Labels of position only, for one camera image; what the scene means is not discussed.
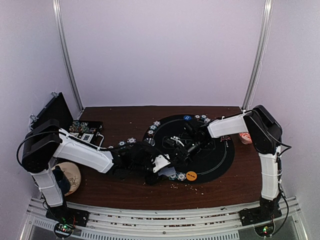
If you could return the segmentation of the blue playing card deck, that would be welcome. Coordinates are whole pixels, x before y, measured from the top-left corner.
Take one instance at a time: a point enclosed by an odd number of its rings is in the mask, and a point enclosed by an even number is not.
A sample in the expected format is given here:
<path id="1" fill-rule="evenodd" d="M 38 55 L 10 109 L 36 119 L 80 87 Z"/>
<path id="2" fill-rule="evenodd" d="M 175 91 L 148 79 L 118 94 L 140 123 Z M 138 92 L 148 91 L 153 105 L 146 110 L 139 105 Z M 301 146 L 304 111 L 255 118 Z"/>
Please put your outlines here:
<path id="1" fill-rule="evenodd" d="M 170 177 L 176 174 L 174 167 L 164 167 L 158 172 L 158 176 Z"/>

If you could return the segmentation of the blue small blind button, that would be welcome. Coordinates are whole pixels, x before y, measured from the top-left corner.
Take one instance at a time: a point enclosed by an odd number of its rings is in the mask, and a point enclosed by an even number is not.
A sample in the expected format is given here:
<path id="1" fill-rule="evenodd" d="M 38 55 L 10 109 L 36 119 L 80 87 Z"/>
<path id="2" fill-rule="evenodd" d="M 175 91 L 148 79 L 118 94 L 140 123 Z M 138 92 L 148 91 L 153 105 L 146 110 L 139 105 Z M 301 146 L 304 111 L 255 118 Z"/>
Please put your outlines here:
<path id="1" fill-rule="evenodd" d="M 183 116 L 183 119 L 184 119 L 185 121 L 190 121 L 190 120 L 192 119 L 192 117 L 191 117 L 190 115 L 184 115 L 184 116 Z"/>

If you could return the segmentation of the red triangular all-in marker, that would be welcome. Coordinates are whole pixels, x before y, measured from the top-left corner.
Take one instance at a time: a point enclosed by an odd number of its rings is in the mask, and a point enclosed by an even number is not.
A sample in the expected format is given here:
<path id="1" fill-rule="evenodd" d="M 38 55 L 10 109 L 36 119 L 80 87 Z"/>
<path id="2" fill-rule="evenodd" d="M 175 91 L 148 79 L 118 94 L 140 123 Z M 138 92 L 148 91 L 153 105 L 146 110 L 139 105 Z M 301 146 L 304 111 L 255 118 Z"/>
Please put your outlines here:
<path id="1" fill-rule="evenodd" d="M 223 142 L 223 141 L 229 141 L 231 140 L 231 137 L 229 135 L 223 135 L 220 137 L 220 141 Z"/>

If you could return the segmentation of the yellow big blind button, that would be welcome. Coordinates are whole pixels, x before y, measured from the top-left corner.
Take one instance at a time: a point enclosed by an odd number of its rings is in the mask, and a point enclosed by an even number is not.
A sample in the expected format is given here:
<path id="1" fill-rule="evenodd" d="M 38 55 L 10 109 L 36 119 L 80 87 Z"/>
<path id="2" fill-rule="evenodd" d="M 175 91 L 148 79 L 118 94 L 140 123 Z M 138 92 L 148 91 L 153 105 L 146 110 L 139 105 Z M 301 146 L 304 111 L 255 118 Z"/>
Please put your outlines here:
<path id="1" fill-rule="evenodd" d="M 186 179 L 187 179 L 188 181 L 193 182 L 193 181 L 195 181 L 195 180 L 197 179 L 197 177 L 198 177 L 198 175 L 197 175 L 197 173 L 194 172 L 194 171 L 188 171 L 188 172 L 186 173 Z"/>

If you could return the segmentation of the clear acrylic dealer button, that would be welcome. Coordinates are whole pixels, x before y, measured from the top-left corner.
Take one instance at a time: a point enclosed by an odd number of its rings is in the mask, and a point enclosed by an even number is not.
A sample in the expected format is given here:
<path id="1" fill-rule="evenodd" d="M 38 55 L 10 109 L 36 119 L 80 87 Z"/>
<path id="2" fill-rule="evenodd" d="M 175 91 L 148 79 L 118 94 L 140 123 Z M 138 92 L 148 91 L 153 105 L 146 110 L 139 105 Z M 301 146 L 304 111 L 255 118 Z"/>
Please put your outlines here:
<path id="1" fill-rule="evenodd" d="M 144 141 L 150 144 L 151 146 L 155 146 L 156 144 L 155 140 L 152 137 L 147 137 L 144 139 Z"/>

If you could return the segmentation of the blue cream 10 chip stack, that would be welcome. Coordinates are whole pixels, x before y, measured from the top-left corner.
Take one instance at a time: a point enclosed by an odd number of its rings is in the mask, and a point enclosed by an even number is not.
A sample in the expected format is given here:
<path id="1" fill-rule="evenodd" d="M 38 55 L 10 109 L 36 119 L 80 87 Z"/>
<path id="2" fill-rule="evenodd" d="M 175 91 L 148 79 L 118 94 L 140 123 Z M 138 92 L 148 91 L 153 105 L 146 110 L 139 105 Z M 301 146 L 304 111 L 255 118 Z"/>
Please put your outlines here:
<path id="1" fill-rule="evenodd" d="M 135 144 L 136 142 L 137 142 L 137 140 L 134 137 L 127 139 L 127 144 L 129 144 L 129 145 Z"/>

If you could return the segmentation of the blue green 50 chip stack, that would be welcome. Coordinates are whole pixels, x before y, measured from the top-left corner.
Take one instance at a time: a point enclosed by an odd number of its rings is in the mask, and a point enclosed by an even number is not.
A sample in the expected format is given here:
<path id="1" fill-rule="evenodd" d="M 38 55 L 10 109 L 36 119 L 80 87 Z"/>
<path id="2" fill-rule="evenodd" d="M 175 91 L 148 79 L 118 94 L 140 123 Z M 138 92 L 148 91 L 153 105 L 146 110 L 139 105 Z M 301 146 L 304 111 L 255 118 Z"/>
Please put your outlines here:
<path id="1" fill-rule="evenodd" d="M 123 147 L 123 146 L 125 146 L 126 145 L 126 142 L 125 141 L 120 141 L 119 143 L 118 143 L 118 146 L 119 147 Z"/>

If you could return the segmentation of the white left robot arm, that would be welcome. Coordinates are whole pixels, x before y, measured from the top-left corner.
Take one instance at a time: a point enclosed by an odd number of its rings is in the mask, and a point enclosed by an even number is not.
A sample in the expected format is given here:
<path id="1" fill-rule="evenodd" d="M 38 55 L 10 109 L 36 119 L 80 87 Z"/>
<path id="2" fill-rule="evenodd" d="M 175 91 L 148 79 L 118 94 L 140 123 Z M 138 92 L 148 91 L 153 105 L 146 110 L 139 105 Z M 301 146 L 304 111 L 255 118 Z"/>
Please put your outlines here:
<path id="1" fill-rule="evenodd" d="M 60 128 L 50 119 L 30 131 L 16 150 L 16 159 L 30 173 L 52 213 L 61 222 L 72 218 L 72 211 L 64 205 L 62 190 L 50 167 L 52 159 L 65 159 L 106 174 L 116 168 L 130 171 L 137 168 L 157 174 L 172 163 L 169 155 L 145 142 L 123 143 L 114 148 L 96 146 Z"/>

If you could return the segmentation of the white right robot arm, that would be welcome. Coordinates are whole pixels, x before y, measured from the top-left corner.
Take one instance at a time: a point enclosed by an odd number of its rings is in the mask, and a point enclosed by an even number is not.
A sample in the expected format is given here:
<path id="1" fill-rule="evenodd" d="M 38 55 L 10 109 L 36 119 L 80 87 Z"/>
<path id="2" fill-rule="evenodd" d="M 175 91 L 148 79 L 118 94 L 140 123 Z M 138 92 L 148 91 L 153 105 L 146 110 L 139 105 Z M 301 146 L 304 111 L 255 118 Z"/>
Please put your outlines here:
<path id="1" fill-rule="evenodd" d="M 178 136 L 169 136 L 164 139 L 166 144 L 177 149 L 177 159 L 185 162 L 201 148 L 209 144 L 212 139 L 248 133 L 252 144 L 258 152 L 261 163 L 262 190 L 261 198 L 274 201 L 280 196 L 279 184 L 281 183 L 281 146 L 282 127 L 263 106 L 257 105 L 253 109 L 243 111 L 232 116 L 221 117 L 207 121 L 194 127 L 190 120 L 185 122 L 185 131 L 191 141 L 184 144 Z"/>

